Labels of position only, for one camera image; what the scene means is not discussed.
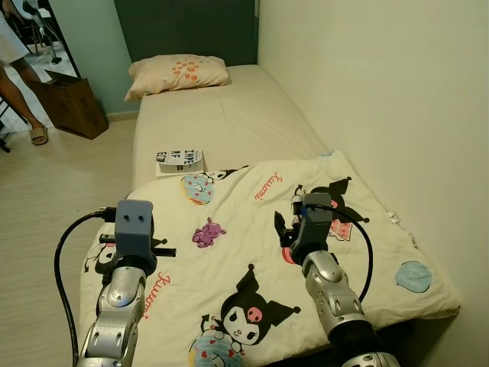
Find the beige slipper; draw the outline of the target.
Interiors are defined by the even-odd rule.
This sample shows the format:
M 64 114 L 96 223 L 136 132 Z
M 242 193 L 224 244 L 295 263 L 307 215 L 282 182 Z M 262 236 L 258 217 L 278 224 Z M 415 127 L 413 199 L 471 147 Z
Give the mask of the beige slipper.
M 29 138 L 31 138 L 31 143 L 35 146 L 45 145 L 50 140 L 46 127 L 32 128 L 29 132 Z

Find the beige sheeted mattress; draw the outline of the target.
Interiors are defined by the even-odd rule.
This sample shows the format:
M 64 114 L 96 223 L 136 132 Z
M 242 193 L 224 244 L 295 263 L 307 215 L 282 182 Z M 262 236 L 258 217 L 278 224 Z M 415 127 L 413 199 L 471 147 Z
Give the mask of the beige sheeted mattress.
M 329 148 L 297 104 L 257 64 L 229 67 L 229 83 L 144 97 L 134 130 L 133 188 L 156 180 L 160 151 L 202 151 L 208 171 L 307 160 Z

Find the white book blue letters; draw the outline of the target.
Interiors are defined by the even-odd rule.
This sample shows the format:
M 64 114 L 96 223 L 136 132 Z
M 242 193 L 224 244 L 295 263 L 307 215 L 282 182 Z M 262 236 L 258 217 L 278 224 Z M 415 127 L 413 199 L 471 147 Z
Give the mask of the white book blue letters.
M 156 160 L 156 177 L 200 174 L 206 168 L 203 152 L 196 149 L 158 151 L 154 160 Z

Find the teal padded headboard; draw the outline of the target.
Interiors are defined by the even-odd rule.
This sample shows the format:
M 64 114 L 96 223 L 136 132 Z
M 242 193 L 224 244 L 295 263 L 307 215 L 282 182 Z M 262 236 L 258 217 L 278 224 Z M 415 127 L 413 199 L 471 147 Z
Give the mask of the teal padded headboard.
M 257 0 L 113 0 L 132 63 L 169 54 L 256 64 Z

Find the bare person leg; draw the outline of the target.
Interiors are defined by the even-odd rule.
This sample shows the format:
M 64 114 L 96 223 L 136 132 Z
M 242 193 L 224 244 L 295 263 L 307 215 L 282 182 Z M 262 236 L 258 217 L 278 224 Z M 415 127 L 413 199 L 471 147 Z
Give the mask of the bare person leg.
M 4 15 L 0 15 L 0 96 L 16 113 L 27 120 L 31 129 L 45 127 L 29 108 L 24 92 L 11 80 L 5 67 L 13 67 L 24 83 L 39 83 L 40 78 L 24 59 L 28 49 L 10 27 Z

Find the black clothes rack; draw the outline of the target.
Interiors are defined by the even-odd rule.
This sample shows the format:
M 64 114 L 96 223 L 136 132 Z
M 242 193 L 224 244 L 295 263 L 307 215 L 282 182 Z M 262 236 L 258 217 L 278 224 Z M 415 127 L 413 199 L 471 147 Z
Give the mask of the black clothes rack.
M 6 125 L 3 120 L 3 115 L 9 109 L 3 101 L 0 101 L 0 150 L 6 151 L 6 153 L 11 153 L 10 147 L 8 147 L 7 142 L 5 140 L 4 130 L 6 129 Z

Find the pink patterned pillow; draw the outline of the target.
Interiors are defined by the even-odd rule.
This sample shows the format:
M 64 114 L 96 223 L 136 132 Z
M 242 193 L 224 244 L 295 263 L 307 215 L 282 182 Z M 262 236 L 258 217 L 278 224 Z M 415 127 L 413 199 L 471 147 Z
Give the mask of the pink patterned pillow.
M 129 69 L 133 83 L 126 102 L 168 91 L 223 86 L 230 76 L 223 59 L 193 54 L 158 55 L 137 60 Z

